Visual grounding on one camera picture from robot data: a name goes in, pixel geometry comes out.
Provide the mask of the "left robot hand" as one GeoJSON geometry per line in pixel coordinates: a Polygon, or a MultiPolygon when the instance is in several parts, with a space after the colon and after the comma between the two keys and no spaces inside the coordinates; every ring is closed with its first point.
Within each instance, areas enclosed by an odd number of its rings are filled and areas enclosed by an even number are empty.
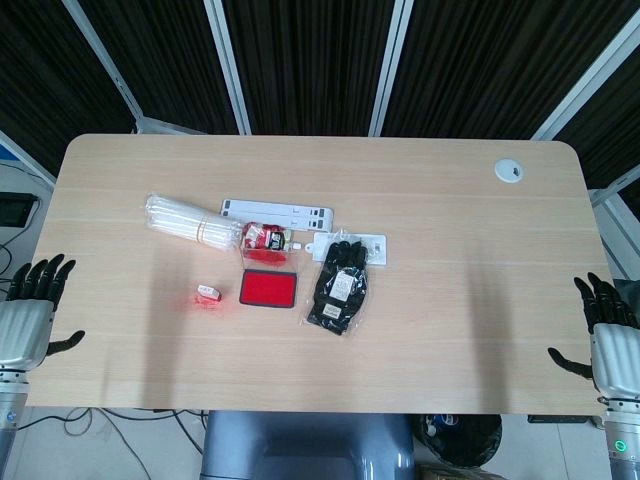
{"type": "Polygon", "coordinates": [[[67,279],[76,262],[58,254],[20,267],[1,302],[1,370],[16,374],[40,366],[45,358],[68,351],[85,337],[51,339],[53,323],[67,279]]]}

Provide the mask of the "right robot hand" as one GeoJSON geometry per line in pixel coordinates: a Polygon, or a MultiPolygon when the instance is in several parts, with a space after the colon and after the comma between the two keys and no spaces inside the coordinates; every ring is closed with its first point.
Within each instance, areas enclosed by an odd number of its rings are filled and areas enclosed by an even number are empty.
{"type": "Polygon", "coordinates": [[[639,400],[639,283],[609,283],[592,272],[576,277],[590,344],[588,364],[571,361],[557,349],[547,352],[561,369],[591,380],[608,400],[639,400]]]}

